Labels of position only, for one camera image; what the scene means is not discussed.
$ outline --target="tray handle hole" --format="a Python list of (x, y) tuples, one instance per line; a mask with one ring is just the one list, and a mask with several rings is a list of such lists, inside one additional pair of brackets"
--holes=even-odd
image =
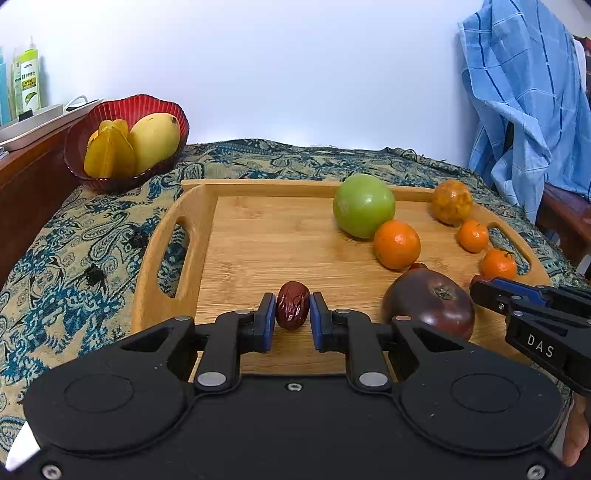
[(188, 246), (189, 235), (181, 225), (177, 224), (170, 236), (158, 270), (158, 286), (165, 295), (172, 299), (177, 294), (178, 281), (181, 278)]
[(488, 229), (488, 234), (493, 247), (513, 253), (513, 258), (515, 258), (515, 262), (517, 263), (518, 275), (525, 275), (530, 271), (530, 263), (519, 253), (517, 247), (513, 245), (513, 242), (511, 242), (501, 229), (494, 226)]

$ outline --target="mango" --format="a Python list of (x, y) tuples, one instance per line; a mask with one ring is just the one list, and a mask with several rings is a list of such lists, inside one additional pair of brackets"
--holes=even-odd
[(84, 171), (94, 178), (120, 179), (135, 175), (135, 154), (129, 142), (114, 125), (99, 130), (84, 157)]
[(173, 155), (178, 148), (181, 129), (170, 113), (152, 113), (141, 118), (129, 132), (135, 152), (135, 174), (142, 173)]

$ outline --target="green apple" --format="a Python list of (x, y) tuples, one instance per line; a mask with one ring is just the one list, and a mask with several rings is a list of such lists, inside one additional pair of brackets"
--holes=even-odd
[(333, 199), (339, 227), (357, 238), (372, 238), (379, 226), (396, 211), (394, 194), (380, 179), (356, 173), (345, 180)]

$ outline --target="wooden headboard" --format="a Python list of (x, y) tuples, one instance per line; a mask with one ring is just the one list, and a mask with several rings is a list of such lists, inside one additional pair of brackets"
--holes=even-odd
[(0, 160), (0, 285), (78, 185), (63, 160), (64, 125)]

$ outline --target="wooden furniture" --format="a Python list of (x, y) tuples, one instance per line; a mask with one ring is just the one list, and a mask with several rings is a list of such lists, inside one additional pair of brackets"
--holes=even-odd
[[(555, 231), (559, 235), (560, 249), (576, 268), (591, 244), (591, 203), (547, 183), (536, 226), (544, 233)], [(591, 269), (585, 276), (591, 278)]]
[[(176, 315), (199, 323), (220, 313), (256, 309), (263, 293), (275, 294), (289, 280), (321, 291), (331, 309), (348, 307), (379, 319), (382, 296), (401, 274), (382, 267), (372, 242), (344, 234), (333, 220), (332, 199), (339, 182), (293, 180), (185, 180), (185, 193), (158, 224), (142, 262), (132, 308), (132, 333)], [(391, 186), (396, 218), (408, 222), (421, 238), (419, 261), (465, 289), (484, 256), (470, 254), (456, 241), (457, 229), (430, 213), (432, 190)], [(471, 217), (500, 228), (531, 265), (520, 280), (550, 285), (543, 266), (527, 243), (503, 220), (481, 205)], [(176, 224), (189, 235), (176, 296), (157, 283), (163, 255)], [(521, 355), (505, 343), (504, 317), (476, 306), (472, 341), (512, 358)], [(313, 348), (310, 325), (295, 332), (275, 329), (271, 353), (244, 355), (243, 371), (277, 374), (344, 370), (338, 353)]]
[(0, 283), (76, 188), (63, 160), (71, 122), (0, 160)]

